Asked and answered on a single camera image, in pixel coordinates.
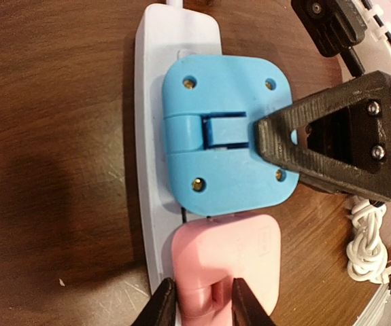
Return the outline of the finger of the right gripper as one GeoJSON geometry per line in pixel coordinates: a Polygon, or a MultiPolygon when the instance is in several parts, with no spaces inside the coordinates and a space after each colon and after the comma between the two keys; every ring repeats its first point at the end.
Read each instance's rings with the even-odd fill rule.
{"type": "Polygon", "coordinates": [[[391,201],[391,75],[368,73],[254,124],[265,161],[330,193],[391,201]]]}

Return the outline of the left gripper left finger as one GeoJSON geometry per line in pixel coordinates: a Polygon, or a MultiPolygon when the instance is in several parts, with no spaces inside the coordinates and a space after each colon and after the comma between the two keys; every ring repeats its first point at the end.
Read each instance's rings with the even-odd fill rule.
{"type": "Polygon", "coordinates": [[[177,290],[172,278],[165,278],[132,326],[175,326],[177,290]]]}

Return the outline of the light blue power strip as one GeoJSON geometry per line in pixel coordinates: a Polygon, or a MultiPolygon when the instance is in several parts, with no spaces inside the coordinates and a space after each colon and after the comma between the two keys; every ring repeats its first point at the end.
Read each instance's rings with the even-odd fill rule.
{"type": "Polygon", "coordinates": [[[192,54],[222,54],[217,21],[185,9],[182,1],[147,6],[135,36],[135,145],[143,241],[151,291],[173,276],[171,243],[184,222],[169,189],[162,86],[169,68],[192,54]]]}

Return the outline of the pink plug adapter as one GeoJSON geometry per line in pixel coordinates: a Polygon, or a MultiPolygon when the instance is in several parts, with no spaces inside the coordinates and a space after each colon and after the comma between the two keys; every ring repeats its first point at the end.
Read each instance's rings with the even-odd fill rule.
{"type": "Polygon", "coordinates": [[[185,223],[172,240],[183,325],[232,325],[232,283],[243,278],[271,314],[279,297],[281,231],[270,215],[185,223]]]}

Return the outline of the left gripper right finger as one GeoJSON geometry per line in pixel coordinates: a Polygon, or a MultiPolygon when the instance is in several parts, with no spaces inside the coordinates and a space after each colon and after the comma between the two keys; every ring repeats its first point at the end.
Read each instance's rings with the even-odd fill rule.
{"type": "Polygon", "coordinates": [[[243,278],[235,278],[232,288],[234,326],[275,326],[243,278]]]}

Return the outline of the blue plug adapter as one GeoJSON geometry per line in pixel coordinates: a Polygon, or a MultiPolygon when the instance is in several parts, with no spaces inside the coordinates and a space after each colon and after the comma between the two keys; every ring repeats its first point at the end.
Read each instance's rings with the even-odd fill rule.
{"type": "Polygon", "coordinates": [[[162,87],[169,187],[200,216],[276,206],[299,175],[264,161],[255,123],[292,103],[290,84],[261,58],[191,55],[168,70],[162,87]]]}

